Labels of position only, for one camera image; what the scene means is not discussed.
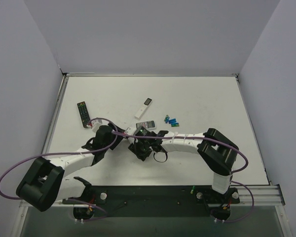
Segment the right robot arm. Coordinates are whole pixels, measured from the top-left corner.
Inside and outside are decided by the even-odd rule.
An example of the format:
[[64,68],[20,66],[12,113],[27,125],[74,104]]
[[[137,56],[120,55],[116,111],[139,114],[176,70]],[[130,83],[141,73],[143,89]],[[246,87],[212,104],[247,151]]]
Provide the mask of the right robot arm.
[[170,152],[199,154],[214,173],[212,189],[220,194],[228,191],[237,157],[232,148],[238,147],[218,130],[209,128],[203,134],[179,134],[167,130],[154,133],[141,126],[129,127],[125,134],[129,136],[128,149],[142,161],[157,153],[165,156]]

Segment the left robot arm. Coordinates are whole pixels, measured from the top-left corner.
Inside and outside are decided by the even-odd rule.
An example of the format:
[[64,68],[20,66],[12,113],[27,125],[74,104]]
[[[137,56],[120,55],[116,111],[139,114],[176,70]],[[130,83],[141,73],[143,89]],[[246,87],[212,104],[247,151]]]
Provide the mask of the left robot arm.
[[39,211],[49,209],[57,200],[75,198],[80,203],[91,199],[91,184],[80,177],[69,178],[72,173],[99,163],[108,149],[120,142],[112,132],[112,123],[101,125],[85,145],[74,155],[34,160],[16,189],[16,195]]

